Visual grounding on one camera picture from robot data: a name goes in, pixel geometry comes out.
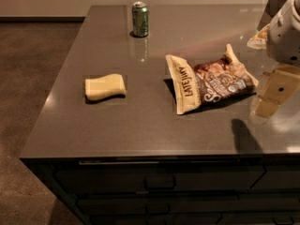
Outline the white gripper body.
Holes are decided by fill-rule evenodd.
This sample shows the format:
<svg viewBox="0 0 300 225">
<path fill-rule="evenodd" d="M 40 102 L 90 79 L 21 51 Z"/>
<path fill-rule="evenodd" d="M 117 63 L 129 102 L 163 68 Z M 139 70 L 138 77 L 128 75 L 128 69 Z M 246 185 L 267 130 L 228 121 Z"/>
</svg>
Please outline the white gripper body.
<svg viewBox="0 0 300 225">
<path fill-rule="evenodd" d="M 279 63 L 300 66 L 300 0 L 287 0 L 271 20 L 266 50 Z"/>
</svg>

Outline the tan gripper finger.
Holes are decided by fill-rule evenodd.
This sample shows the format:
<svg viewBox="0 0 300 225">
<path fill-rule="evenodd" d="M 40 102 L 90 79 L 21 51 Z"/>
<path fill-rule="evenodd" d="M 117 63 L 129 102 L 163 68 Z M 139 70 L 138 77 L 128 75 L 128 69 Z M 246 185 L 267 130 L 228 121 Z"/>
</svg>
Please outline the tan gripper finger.
<svg viewBox="0 0 300 225">
<path fill-rule="evenodd" d="M 300 67 L 280 65 L 268 76 L 258 96 L 254 112 L 261 117 L 272 116 L 279 107 L 300 89 Z"/>
</svg>

